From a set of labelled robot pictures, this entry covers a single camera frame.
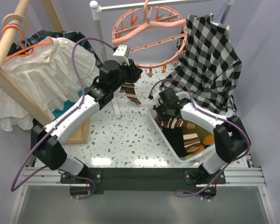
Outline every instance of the checkered cloth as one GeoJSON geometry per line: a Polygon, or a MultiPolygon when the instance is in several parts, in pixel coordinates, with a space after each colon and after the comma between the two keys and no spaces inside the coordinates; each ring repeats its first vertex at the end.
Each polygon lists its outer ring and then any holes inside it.
{"type": "MultiPolygon", "coordinates": [[[[214,112],[226,112],[236,87],[242,62],[229,42],[229,26],[212,22],[212,14],[187,17],[188,43],[186,53],[179,58],[181,65],[167,78],[185,83],[193,98],[202,107],[214,112]]],[[[186,90],[180,83],[167,81],[161,88],[186,90]]]]}

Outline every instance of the wooden ring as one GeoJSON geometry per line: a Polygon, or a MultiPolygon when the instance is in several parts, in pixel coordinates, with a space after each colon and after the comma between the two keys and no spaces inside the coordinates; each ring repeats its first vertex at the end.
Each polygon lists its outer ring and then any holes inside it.
{"type": "Polygon", "coordinates": [[[26,19],[25,16],[14,14],[14,13],[8,14],[3,18],[3,21],[2,21],[3,27],[5,27],[7,24],[9,24],[11,20],[19,20],[19,21],[23,22],[24,23],[24,30],[23,30],[24,34],[26,35],[29,32],[30,23],[26,19]]]}

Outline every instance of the wooden frame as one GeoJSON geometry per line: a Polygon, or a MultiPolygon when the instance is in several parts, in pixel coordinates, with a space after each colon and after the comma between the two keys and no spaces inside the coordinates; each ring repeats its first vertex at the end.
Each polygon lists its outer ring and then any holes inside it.
{"type": "MultiPolygon", "coordinates": [[[[24,16],[30,0],[20,0],[14,14],[24,16]]],[[[48,14],[55,31],[63,31],[59,15],[52,0],[42,0],[42,4],[48,14]]],[[[21,23],[20,20],[11,20],[10,22],[21,23]]],[[[0,41],[0,88],[6,92],[13,100],[21,105],[26,111],[33,115],[42,125],[52,122],[50,117],[30,98],[28,94],[1,68],[8,54],[14,37],[17,33],[15,28],[9,28],[3,34],[0,41]]],[[[70,144],[81,144],[87,142],[89,121],[85,121],[67,140],[70,144]]]]}

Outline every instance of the teal object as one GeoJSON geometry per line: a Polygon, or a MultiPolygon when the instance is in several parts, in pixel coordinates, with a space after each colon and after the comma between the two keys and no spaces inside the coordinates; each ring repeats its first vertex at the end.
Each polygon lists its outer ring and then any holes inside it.
{"type": "MultiPolygon", "coordinates": [[[[82,96],[82,91],[78,92],[78,96],[81,97],[82,96]]],[[[73,105],[75,104],[75,102],[71,102],[71,101],[65,101],[64,102],[64,106],[63,106],[63,110],[54,110],[53,114],[55,116],[54,120],[56,120],[57,118],[59,118],[61,115],[63,115],[65,112],[67,112],[68,109],[70,109],[73,105]]]]}

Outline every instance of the clothes hanger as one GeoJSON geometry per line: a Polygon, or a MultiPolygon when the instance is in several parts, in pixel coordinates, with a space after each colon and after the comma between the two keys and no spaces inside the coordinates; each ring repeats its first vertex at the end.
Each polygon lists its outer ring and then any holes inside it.
{"type": "Polygon", "coordinates": [[[2,34],[8,29],[8,28],[16,28],[17,30],[19,30],[21,32],[21,37],[20,37],[20,40],[19,40],[19,45],[20,47],[22,48],[22,50],[12,54],[11,56],[7,57],[5,59],[4,62],[7,62],[8,60],[12,59],[13,57],[15,56],[20,56],[20,57],[27,57],[29,55],[31,55],[33,52],[34,52],[34,48],[37,47],[37,46],[41,46],[41,45],[44,45],[44,44],[48,44],[48,43],[53,43],[53,41],[45,41],[45,42],[41,42],[41,43],[37,43],[35,45],[32,45],[30,47],[27,47],[25,48],[24,45],[22,44],[22,40],[24,39],[24,31],[21,27],[17,26],[17,25],[14,25],[14,24],[11,24],[11,25],[7,25],[3,28],[2,30],[2,34]]]}

